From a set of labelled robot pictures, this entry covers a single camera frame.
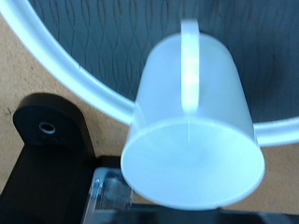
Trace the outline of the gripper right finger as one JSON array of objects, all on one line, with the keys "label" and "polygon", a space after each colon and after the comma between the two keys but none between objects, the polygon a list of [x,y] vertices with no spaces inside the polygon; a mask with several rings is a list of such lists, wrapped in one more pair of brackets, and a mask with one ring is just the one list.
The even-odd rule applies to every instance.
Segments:
[{"label": "gripper right finger", "polygon": [[205,211],[201,224],[299,224],[298,215],[267,212]]}]

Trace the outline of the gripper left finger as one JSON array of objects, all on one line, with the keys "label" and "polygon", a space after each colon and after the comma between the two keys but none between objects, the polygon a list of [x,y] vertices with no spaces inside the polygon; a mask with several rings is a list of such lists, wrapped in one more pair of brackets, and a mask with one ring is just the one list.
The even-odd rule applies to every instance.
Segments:
[{"label": "gripper left finger", "polygon": [[179,224],[189,213],[167,208],[97,210],[93,224]]}]

